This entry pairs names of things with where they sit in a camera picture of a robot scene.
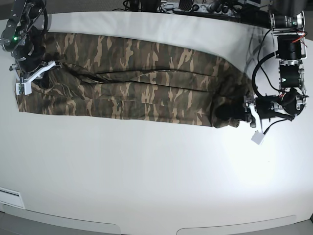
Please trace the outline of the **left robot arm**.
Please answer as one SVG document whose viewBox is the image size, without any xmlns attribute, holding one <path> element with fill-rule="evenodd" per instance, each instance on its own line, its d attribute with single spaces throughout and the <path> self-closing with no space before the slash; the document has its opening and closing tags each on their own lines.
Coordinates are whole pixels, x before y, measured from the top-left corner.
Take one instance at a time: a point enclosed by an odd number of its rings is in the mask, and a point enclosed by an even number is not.
<svg viewBox="0 0 313 235">
<path fill-rule="evenodd" d="M 241 13 L 242 22 L 268 28 L 272 33 L 274 52 L 261 59 L 252 74 L 256 97 L 245 96 L 243 109 L 251 127 L 262 129 L 262 120 L 283 118 L 292 121 L 306 106 L 303 59 L 307 57 L 304 39 L 305 0 L 272 0 L 268 12 L 249 9 Z M 256 75 L 270 58 L 279 61 L 279 93 L 263 96 L 256 86 Z"/>
</svg>

